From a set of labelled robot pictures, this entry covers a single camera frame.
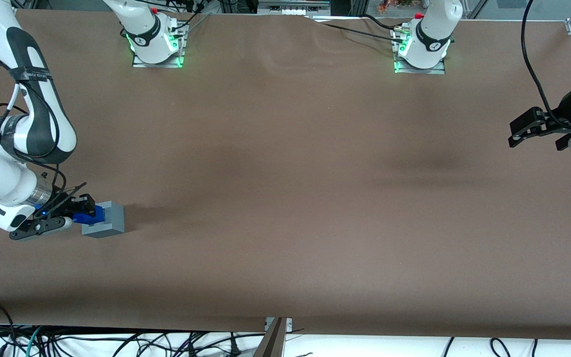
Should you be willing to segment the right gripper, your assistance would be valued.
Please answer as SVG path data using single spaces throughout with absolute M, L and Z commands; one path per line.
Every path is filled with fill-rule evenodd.
M 88 223 L 88 215 L 96 215 L 96 204 L 90 194 L 69 201 L 68 217 L 49 217 L 48 203 L 0 203 L 0 228 L 7 232 L 52 232 L 69 229 L 73 222 Z

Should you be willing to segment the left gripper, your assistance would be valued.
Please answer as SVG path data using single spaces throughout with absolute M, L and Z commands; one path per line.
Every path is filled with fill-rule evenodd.
M 545 118 L 541 108 L 532 107 L 512 120 L 511 135 L 508 138 L 510 148 L 515 148 L 524 140 L 537 136 L 571 133 L 571 91 L 564 95 L 557 108 L 553 110 L 550 109 L 545 93 L 542 93 L 542 102 L 549 119 Z

